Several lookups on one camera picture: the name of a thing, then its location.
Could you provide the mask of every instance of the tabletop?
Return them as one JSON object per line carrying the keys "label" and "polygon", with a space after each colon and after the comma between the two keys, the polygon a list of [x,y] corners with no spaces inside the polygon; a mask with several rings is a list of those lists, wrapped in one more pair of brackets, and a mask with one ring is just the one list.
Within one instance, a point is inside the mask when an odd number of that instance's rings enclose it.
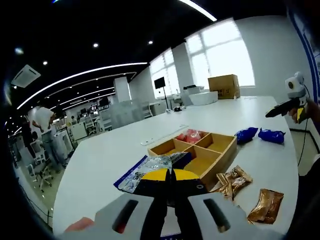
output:
{"label": "tabletop", "polygon": [[[253,141],[238,146],[229,167],[230,170],[239,165],[253,178],[234,200],[247,215],[256,206],[261,188],[284,194],[274,224],[257,225],[285,234],[295,212],[299,178],[296,151],[285,118],[265,118],[266,112],[276,104],[271,96],[219,100],[204,106],[188,106],[180,112],[163,113],[82,141],[70,159],[56,194],[54,234],[63,233],[82,217],[94,220],[97,211],[122,194],[113,183],[148,154],[147,148],[182,132],[181,128],[177,131],[180,125],[231,136],[248,127],[286,132],[283,145],[256,136]],[[146,139],[156,141],[142,145]]]}

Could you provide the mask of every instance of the brown cardboard box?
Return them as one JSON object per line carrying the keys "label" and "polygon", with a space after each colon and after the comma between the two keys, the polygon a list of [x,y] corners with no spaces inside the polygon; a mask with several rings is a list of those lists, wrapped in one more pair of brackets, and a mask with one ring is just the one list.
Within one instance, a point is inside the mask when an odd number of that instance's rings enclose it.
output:
{"label": "brown cardboard box", "polygon": [[224,75],[209,77],[210,92],[217,91],[218,99],[233,99],[240,97],[240,89],[237,75]]}

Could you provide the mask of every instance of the blue plastic bag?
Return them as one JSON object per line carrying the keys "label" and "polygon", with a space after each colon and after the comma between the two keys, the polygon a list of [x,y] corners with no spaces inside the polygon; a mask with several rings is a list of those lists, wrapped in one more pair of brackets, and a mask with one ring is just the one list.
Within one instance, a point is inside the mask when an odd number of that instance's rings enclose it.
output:
{"label": "blue plastic bag", "polygon": [[241,144],[246,144],[252,140],[252,138],[256,135],[258,131],[257,127],[249,127],[247,129],[243,129],[238,131],[235,136],[236,136],[236,143],[241,145]]}
{"label": "blue plastic bag", "polygon": [[267,142],[283,144],[285,141],[285,134],[286,133],[282,131],[271,131],[269,129],[260,128],[258,137]]}

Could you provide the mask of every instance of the black ceiling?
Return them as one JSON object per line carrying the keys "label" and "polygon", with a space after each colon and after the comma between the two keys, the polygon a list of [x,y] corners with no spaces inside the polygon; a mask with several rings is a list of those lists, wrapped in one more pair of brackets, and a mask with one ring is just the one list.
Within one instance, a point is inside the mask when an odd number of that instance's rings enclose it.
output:
{"label": "black ceiling", "polygon": [[[279,0],[193,0],[218,20],[242,19],[263,15],[286,15]],[[10,39],[11,56],[6,80],[10,82],[26,64],[41,74],[26,88],[10,88],[12,111],[38,90],[68,76],[110,65],[150,62],[169,47],[176,46],[190,34],[212,22],[178,0],[42,0],[10,1],[8,12],[15,20],[5,28]],[[21,47],[23,55],[14,48]],[[25,114],[36,102],[69,86],[103,76],[127,74],[147,65],[105,69],[59,83],[27,102],[16,115]],[[113,86],[115,77],[62,90],[50,97],[52,106],[81,94]]]}

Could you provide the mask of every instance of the wooden compartment box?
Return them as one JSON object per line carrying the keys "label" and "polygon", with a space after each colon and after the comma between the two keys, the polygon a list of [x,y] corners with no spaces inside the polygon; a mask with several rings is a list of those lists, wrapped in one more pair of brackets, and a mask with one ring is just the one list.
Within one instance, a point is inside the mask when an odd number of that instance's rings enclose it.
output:
{"label": "wooden compartment box", "polygon": [[177,152],[189,152],[192,160],[184,170],[195,173],[200,177],[208,190],[218,182],[217,174],[224,173],[233,161],[237,149],[237,138],[216,133],[206,135],[190,144],[172,138],[158,146],[148,149],[150,156],[170,155]]}

